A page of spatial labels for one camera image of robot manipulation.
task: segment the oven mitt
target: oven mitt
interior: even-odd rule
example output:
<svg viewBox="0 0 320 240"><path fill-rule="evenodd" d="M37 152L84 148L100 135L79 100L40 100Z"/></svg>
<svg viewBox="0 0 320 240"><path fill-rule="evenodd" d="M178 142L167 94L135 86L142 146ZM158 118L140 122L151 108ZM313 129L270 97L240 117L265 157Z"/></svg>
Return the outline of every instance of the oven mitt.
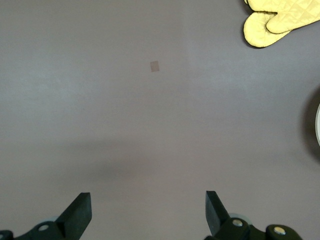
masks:
<svg viewBox="0 0 320 240"><path fill-rule="evenodd" d="M244 23L243 33L245 40L252 46L257 48L264 48L274 44L285 35L290 33L286 31L280 34L269 32L266 28L266 23L274 18L274 12L260 12L252 13Z"/></svg>
<svg viewBox="0 0 320 240"><path fill-rule="evenodd" d="M244 0L257 12L277 13L266 28L281 34L320 20L320 0Z"/></svg>

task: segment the white round object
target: white round object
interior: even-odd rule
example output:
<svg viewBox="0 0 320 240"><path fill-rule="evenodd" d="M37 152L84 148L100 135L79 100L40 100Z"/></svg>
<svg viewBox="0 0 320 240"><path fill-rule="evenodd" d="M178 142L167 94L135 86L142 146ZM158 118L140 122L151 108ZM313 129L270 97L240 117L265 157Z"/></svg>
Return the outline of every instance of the white round object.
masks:
<svg viewBox="0 0 320 240"><path fill-rule="evenodd" d="M318 144L320 145L320 105L318 107L318 110L316 111L315 116L315 135L316 139L318 140Z"/></svg>

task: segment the bolt head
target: bolt head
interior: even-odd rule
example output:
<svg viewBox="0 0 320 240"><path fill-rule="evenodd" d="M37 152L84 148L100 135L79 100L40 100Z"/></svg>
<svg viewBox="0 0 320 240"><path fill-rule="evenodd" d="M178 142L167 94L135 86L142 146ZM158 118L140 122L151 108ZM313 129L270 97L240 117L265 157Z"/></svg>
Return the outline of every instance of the bolt head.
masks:
<svg viewBox="0 0 320 240"><path fill-rule="evenodd" d="M286 235L287 234L286 231L282 227L279 227L279 226L276 226L273 230L276 234L279 234L279 235Z"/></svg>
<svg viewBox="0 0 320 240"><path fill-rule="evenodd" d="M232 224L235 225L236 227L242 227L244 225L243 222L239 219L233 220Z"/></svg>

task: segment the gray table surface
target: gray table surface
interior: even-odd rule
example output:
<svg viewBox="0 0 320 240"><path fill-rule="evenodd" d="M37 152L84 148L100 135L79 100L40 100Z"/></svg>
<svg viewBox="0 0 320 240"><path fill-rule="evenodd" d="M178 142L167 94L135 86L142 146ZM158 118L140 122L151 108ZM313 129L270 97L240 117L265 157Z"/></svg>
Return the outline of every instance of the gray table surface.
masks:
<svg viewBox="0 0 320 240"><path fill-rule="evenodd" d="M256 49L242 0L0 0L0 229L90 192L83 240L320 236L320 22ZM150 62L159 71L151 72Z"/></svg>

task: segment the small paper piece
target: small paper piece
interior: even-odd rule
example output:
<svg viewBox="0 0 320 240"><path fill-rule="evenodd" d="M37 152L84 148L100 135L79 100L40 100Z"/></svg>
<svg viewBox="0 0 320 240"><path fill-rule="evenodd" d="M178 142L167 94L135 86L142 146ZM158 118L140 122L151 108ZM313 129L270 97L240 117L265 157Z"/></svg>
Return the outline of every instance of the small paper piece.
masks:
<svg viewBox="0 0 320 240"><path fill-rule="evenodd" d="M158 72L159 69L159 62L158 61L152 61L150 62L151 72Z"/></svg>

